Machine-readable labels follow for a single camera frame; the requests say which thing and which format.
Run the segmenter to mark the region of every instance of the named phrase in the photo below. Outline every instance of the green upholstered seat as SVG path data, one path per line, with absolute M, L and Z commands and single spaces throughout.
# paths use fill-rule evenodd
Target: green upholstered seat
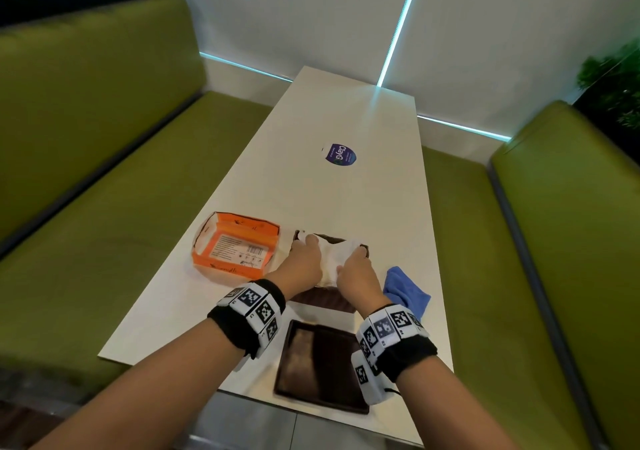
M 484 165 L 423 148 L 456 375 L 523 449 L 587 449 Z
M 0 366 L 96 390 L 98 352 L 271 108 L 209 92 L 0 262 Z
M 640 169 L 559 101 L 492 163 L 613 448 L 638 448 Z
M 0 241 L 204 85 L 185 0 L 0 31 Z

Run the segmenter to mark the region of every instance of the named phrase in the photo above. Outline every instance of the round sticker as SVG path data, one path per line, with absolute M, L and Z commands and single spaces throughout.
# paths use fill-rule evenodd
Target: round sticker
M 353 165 L 356 161 L 356 154 L 347 146 L 332 143 L 325 158 L 334 165 L 347 166 Z

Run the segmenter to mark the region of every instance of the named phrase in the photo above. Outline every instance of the blue microfiber cloth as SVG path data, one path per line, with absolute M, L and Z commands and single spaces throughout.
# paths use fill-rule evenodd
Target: blue microfiber cloth
M 385 289 L 382 292 L 393 303 L 402 305 L 413 312 L 413 315 L 422 318 L 427 308 L 431 295 L 423 292 L 411 279 L 404 274 L 399 267 L 394 266 L 387 271 Z

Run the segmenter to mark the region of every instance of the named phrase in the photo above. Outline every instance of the bench backrest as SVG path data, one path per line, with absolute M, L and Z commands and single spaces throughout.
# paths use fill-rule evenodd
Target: bench backrest
M 204 82 L 185 0 L 0 30 L 0 242 Z
M 614 448 L 640 421 L 640 169 L 571 106 L 545 108 L 492 157 Z

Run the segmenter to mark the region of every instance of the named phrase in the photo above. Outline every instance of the white table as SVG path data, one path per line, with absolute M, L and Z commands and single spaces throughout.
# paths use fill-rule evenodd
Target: white table
M 321 153 L 339 143 L 356 153 L 349 166 Z M 381 282 L 398 265 L 431 295 L 422 322 L 452 368 L 415 104 L 411 96 L 305 67 L 252 138 L 134 303 L 100 356 L 125 364 L 141 359 L 200 322 L 229 288 L 192 265 L 190 247 L 213 211 L 231 211 L 283 227 L 275 263 L 292 230 L 356 238 L 369 245 Z M 259 360 L 231 373 L 220 389 L 420 443 L 402 398 L 368 415 L 332 410 L 273 393 L 288 319 L 355 332 L 360 316 L 289 303 L 283 330 Z

